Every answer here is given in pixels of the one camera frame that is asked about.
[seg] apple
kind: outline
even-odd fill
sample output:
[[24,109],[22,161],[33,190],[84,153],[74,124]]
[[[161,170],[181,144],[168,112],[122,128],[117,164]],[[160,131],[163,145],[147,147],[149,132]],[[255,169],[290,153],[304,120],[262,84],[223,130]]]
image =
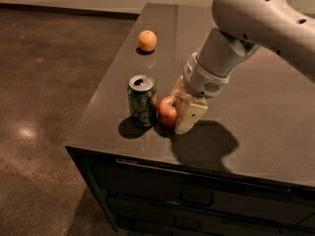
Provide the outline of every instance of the apple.
[[164,126],[174,129],[179,117],[179,107],[183,99],[179,96],[170,95],[161,100],[158,105],[158,118]]
[[145,52],[154,51],[158,42],[156,34],[148,29],[141,31],[138,40],[140,49]]

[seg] black baseboard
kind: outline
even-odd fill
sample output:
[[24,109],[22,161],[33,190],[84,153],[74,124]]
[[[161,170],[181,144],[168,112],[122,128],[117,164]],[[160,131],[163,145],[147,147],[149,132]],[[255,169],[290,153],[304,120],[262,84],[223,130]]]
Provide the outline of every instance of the black baseboard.
[[96,10],[86,10],[86,9],[59,8],[59,7],[11,4],[11,3],[0,3],[0,9],[37,11],[37,12],[47,12],[47,13],[72,14],[72,15],[82,15],[82,16],[130,19],[130,20],[137,20],[139,17],[139,14],[133,14],[133,13],[106,12],[106,11],[96,11]]

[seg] aluminum can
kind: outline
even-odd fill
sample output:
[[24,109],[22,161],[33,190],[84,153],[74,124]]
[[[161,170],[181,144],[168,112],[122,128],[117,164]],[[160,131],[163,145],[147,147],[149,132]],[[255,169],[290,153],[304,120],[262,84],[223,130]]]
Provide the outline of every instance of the aluminum can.
[[140,127],[152,127],[157,121],[157,88],[153,78],[134,76],[129,81],[128,98],[133,122]]

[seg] can lid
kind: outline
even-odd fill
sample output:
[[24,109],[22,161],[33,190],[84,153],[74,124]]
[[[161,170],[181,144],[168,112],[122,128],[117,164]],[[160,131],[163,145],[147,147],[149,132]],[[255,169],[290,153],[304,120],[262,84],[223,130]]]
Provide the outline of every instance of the can lid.
[[154,79],[148,75],[136,75],[129,81],[129,87],[136,91],[150,90],[154,85]]

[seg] floor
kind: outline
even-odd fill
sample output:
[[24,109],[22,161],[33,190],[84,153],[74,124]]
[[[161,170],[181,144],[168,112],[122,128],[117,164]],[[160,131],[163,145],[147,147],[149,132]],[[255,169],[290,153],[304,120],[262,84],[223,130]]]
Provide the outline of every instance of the floor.
[[0,9],[1,235],[114,232],[64,143],[135,19]]

